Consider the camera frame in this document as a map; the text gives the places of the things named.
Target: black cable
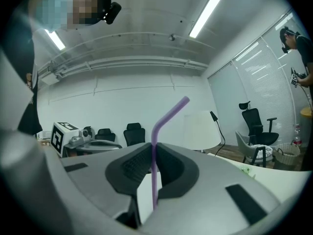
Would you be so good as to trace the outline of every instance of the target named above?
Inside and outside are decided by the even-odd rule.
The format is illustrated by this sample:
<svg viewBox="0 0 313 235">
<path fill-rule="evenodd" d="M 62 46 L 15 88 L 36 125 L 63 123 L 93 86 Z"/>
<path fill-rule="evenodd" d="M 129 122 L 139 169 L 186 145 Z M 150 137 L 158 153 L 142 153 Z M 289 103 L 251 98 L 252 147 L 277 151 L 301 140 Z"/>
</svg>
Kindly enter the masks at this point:
<svg viewBox="0 0 313 235">
<path fill-rule="evenodd" d="M 309 106 L 310 106 L 310 109 L 311 109 L 311 111 L 312 111 L 312 106 L 311 106 L 311 104 L 310 104 L 310 101 L 309 101 L 308 95 L 307 95 L 307 93 L 305 92 L 305 90 L 303 89 L 303 87 L 302 87 L 301 85 L 300 85 L 300 87 L 301 87 L 301 89 L 303 90 L 303 92 L 304 92 L 305 96 L 307 97 L 307 101 L 308 101 Z"/>
<path fill-rule="evenodd" d="M 225 143 L 226 143 L 226 141 L 225 141 L 225 138 L 224 138 L 224 136 L 223 136 L 223 134 L 222 134 L 222 132 L 221 132 L 221 129 L 220 129 L 220 125 L 219 125 L 219 123 L 217 122 L 217 126 L 219 127 L 219 130 L 220 130 L 220 133 L 221 133 L 221 136 L 223 137 L 223 139 L 224 139 L 224 144 L 219 148 L 219 150 L 217 151 L 217 153 L 215 153 L 215 156 L 218 154 L 218 152 L 224 147 L 224 145 L 225 145 Z"/>
</svg>

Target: wicker basket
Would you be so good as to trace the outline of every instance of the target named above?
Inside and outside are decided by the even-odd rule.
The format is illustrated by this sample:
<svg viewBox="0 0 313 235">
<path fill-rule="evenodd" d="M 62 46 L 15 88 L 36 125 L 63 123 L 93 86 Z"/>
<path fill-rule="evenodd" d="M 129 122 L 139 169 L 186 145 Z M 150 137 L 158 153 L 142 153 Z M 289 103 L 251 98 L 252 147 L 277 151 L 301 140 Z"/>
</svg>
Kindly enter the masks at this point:
<svg viewBox="0 0 313 235">
<path fill-rule="evenodd" d="M 273 155 L 279 163 L 284 165 L 296 165 L 300 149 L 295 144 L 283 143 L 275 147 Z"/>
</svg>

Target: headset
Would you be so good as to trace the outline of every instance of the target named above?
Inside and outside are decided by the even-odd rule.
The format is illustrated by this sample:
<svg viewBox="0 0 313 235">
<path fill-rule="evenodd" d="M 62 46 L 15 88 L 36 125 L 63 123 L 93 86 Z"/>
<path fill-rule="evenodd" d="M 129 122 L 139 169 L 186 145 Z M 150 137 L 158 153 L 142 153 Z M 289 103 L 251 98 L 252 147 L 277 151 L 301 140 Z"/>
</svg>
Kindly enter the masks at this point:
<svg viewBox="0 0 313 235">
<path fill-rule="evenodd" d="M 117 2 L 111 3 L 111 7 L 109 11 L 105 14 L 102 20 L 104 20 L 107 24 L 112 24 L 117 14 L 121 11 L 122 6 Z"/>
<path fill-rule="evenodd" d="M 286 32 L 288 32 L 288 33 L 290 33 L 290 34 L 292 34 L 292 35 L 295 35 L 296 37 L 298 37 L 298 36 L 301 36 L 300 35 L 300 33 L 297 31 L 296 33 L 294 33 L 294 32 L 291 32 L 291 31 L 289 31 L 289 30 L 286 30 L 285 31 L 285 33 Z M 282 50 L 283 50 L 283 52 L 285 53 L 285 54 L 288 54 L 288 50 L 290 50 L 290 47 L 288 46 L 288 45 L 286 45 L 286 39 L 285 39 L 285 33 L 284 33 L 284 39 L 280 39 L 281 41 L 282 41 Z"/>
</svg>

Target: plastic bottle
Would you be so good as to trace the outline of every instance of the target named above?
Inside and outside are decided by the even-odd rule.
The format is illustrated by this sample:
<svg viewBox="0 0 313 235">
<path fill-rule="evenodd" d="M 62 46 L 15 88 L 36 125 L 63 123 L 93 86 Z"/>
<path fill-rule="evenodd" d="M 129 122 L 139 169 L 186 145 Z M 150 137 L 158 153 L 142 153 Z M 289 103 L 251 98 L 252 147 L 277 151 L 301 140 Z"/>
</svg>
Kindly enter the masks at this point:
<svg viewBox="0 0 313 235">
<path fill-rule="evenodd" d="M 300 137 L 300 125 L 296 124 L 295 129 L 294 129 L 294 138 L 293 138 L 293 143 L 300 147 L 302 145 L 302 140 Z"/>
</svg>

